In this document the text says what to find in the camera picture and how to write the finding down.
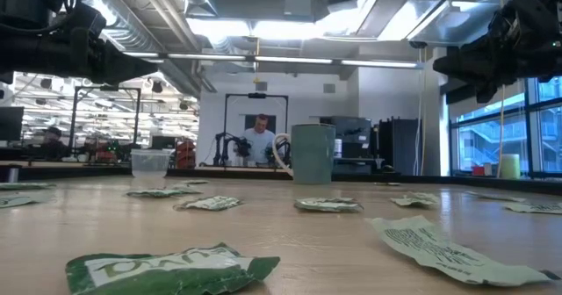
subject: person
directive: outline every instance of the person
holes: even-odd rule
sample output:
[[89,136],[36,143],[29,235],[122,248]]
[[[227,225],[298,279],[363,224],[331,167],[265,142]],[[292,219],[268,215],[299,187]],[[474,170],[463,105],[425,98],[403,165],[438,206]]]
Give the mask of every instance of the person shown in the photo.
[[58,161],[68,156],[68,147],[61,142],[61,136],[61,130],[55,126],[50,126],[45,130],[40,154],[46,160]]
[[256,124],[254,127],[247,129],[242,135],[242,138],[245,138],[252,146],[246,161],[255,162],[258,167],[269,166],[266,149],[271,148],[273,139],[275,138],[275,134],[266,128],[267,123],[267,115],[259,114],[256,117]]

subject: clear plastic container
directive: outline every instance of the clear plastic container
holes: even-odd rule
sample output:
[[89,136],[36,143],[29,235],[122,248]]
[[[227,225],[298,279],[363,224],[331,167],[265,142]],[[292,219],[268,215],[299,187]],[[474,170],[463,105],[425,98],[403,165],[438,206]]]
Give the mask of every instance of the clear plastic container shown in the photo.
[[131,167],[134,177],[165,177],[168,172],[169,150],[142,150],[131,151]]

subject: green ceramic mug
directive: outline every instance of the green ceramic mug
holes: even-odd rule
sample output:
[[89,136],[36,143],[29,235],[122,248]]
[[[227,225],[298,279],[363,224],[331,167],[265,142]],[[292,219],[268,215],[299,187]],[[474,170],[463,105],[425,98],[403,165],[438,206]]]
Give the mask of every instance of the green ceramic mug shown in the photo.
[[273,142],[287,139],[291,143],[289,169],[279,158],[276,148],[273,155],[277,163],[299,184],[326,184],[332,181],[334,167],[335,127],[324,124],[303,124],[292,127],[291,135],[280,133]]

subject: mug handle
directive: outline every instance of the mug handle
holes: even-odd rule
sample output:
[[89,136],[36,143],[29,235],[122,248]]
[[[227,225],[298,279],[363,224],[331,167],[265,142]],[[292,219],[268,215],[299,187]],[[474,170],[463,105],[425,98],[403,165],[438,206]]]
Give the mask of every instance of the mug handle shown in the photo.
[[289,135],[288,133],[279,133],[275,135],[275,138],[273,139],[273,156],[275,157],[275,161],[281,166],[281,168],[283,168],[283,170],[287,172],[289,176],[292,176],[292,169],[287,167],[287,165],[281,160],[281,158],[279,158],[279,154],[277,153],[277,140],[282,138],[285,138],[287,139],[287,141],[291,142],[291,135]]

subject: workbench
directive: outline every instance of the workbench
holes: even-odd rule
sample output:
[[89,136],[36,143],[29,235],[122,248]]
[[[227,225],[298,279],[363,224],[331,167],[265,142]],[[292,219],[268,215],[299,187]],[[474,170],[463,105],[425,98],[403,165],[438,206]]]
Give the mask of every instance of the workbench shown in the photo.
[[[295,185],[291,181],[209,179],[203,196],[244,201],[222,212],[177,212],[182,198],[130,198],[133,189],[170,185],[185,178],[153,180],[130,176],[51,180],[54,199],[0,209],[0,293],[68,295],[67,261],[95,253],[168,254],[225,242],[247,256],[280,256],[263,284],[241,294],[555,294],[560,283],[519,288],[459,283],[423,268],[384,244],[364,219],[423,215],[456,243],[500,263],[562,273],[562,215],[503,209],[501,202],[465,191],[558,201],[544,194],[497,191],[463,185],[332,183]],[[431,192],[438,207],[403,208],[389,201],[409,191]],[[294,199],[356,198],[364,212],[302,212]]]

